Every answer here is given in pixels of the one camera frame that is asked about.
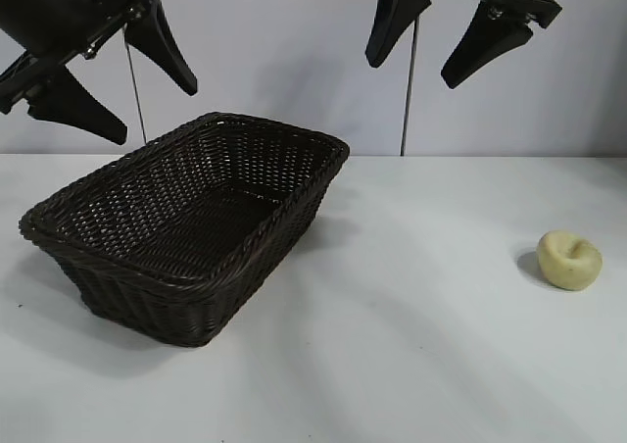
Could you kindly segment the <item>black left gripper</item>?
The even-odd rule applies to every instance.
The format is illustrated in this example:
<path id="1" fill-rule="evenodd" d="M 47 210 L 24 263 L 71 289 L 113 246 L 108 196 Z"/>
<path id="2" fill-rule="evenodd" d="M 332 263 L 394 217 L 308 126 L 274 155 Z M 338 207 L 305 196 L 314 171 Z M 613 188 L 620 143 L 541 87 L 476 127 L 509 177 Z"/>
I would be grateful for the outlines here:
<path id="1" fill-rule="evenodd" d="M 119 30 L 187 95 L 198 92 L 197 77 L 175 42 L 161 0 L 1 0 L 1 28 L 24 48 L 1 74 L 3 114 L 25 100 L 36 120 L 124 144 L 126 125 L 67 68 L 76 56 L 95 58 Z"/>

